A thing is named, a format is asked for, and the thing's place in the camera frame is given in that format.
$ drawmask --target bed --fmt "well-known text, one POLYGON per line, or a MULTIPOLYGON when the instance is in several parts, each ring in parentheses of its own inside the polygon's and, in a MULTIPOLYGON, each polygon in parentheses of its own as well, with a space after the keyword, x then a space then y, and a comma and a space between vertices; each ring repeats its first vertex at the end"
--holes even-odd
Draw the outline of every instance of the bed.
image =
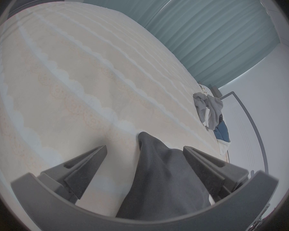
POLYGON ((115 216, 141 131, 226 160, 195 109, 201 91, 161 42, 120 12, 77 2, 21 11, 0 26, 1 196, 38 230, 10 182, 105 144, 108 155, 76 205, 115 216))

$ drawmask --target bedsheet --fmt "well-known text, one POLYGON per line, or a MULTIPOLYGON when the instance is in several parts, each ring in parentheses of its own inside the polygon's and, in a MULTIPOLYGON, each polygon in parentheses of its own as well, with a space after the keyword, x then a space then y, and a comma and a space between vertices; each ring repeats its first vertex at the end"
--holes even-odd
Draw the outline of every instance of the bedsheet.
POLYGON ((108 155, 76 204, 115 216, 133 182, 140 132, 222 158, 194 106, 200 91, 161 42, 120 12, 77 2, 21 11, 0 26, 1 195, 36 229, 10 182, 105 144, 108 155))

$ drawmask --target curtain fold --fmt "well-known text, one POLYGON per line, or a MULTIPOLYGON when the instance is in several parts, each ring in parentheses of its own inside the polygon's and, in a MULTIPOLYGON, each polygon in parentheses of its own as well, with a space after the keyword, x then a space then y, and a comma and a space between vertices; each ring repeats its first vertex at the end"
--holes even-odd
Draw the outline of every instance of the curtain fold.
POLYGON ((85 0, 120 11, 158 38, 206 86, 221 87, 280 42, 259 0, 85 0))

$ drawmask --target blue cloth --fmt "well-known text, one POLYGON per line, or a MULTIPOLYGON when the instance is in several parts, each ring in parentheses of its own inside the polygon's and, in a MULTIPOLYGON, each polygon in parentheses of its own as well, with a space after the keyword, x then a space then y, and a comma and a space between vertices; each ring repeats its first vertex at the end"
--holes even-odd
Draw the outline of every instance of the blue cloth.
POLYGON ((214 130, 214 134, 218 140, 230 142, 228 129, 224 121, 221 121, 220 124, 218 124, 214 130))

